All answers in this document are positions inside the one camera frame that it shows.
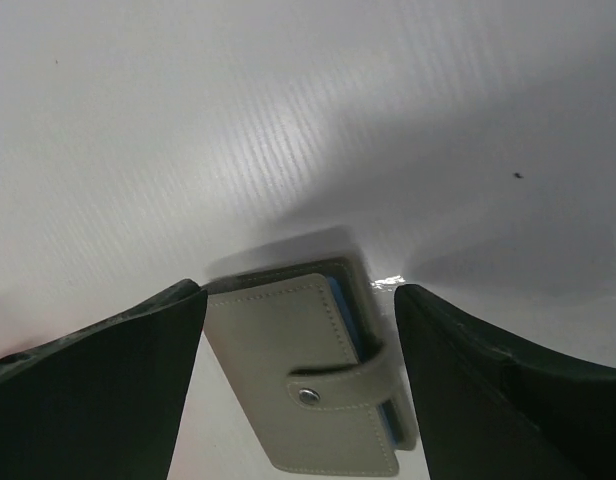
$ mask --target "wallet strap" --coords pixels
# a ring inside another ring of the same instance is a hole
[[[286,389],[302,408],[313,411],[377,407],[389,400],[401,379],[387,346],[365,363],[319,374],[290,374]]]

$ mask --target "card holder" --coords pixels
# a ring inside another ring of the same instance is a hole
[[[380,408],[389,404],[399,419],[407,418],[399,413],[406,399],[394,352],[364,327],[367,354],[360,362],[328,277],[310,273],[313,267],[209,286],[205,334],[275,467],[396,475],[394,449],[410,447],[414,431],[411,423],[399,422],[391,438]]]

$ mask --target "silver button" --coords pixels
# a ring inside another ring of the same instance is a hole
[[[309,388],[302,388],[299,390],[299,400],[306,405],[317,405],[321,397],[314,390],[310,390]]]

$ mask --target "snap button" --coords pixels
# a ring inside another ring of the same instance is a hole
[[[302,388],[299,390],[299,400],[306,405],[317,405],[321,397],[317,392],[309,388]]]

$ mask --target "white surface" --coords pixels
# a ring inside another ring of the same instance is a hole
[[[328,226],[616,366],[616,0],[0,2],[0,355]],[[204,343],[171,479],[291,477],[231,395]]]

